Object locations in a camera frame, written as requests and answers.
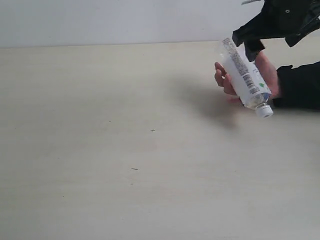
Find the person's bare open hand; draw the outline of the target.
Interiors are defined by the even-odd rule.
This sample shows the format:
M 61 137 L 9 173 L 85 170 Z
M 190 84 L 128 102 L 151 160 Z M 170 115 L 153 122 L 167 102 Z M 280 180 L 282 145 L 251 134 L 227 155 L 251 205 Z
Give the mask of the person's bare open hand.
M 265 53 L 261 51 L 256 59 L 255 65 L 259 70 L 262 78 L 264 79 L 265 83 L 267 84 L 268 88 L 271 91 L 270 99 L 275 99 L 280 95 L 280 87 L 279 87 L 279 79 L 277 74 L 277 69 L 274 65 L 270 62 L 267 58 Z M 241 100 L 237 97 L 235 90 L 231 85 L 231 76 L 225 71 L 224 67 L 219 63 L 214 63 L 215 67 L 215 74 L 214 78 L 219 87 L 223 88 L 225 94 L 229 95 L 229 101 L 232 103 L 241 102 Z

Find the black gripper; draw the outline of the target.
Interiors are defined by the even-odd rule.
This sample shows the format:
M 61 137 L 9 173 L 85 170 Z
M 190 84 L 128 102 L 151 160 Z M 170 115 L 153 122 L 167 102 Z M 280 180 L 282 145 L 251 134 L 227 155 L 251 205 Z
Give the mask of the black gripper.
M 293 47 L 320 28 L 318 0 L 265 0 L 260 14 L 232 32 L 234 44 L 244 44 L 250 62 L 265 49 L 261 40 L 285 38 Z

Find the black sleeved forearm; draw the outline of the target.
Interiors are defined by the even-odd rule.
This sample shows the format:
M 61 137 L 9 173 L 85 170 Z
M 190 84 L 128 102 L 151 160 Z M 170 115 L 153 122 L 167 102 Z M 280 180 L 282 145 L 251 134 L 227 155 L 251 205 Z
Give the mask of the black sleeved forearm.
M 277 108 L 320 109 L 320 63 L 281 66 L 277 70 L 279 96 L 272 100 Z

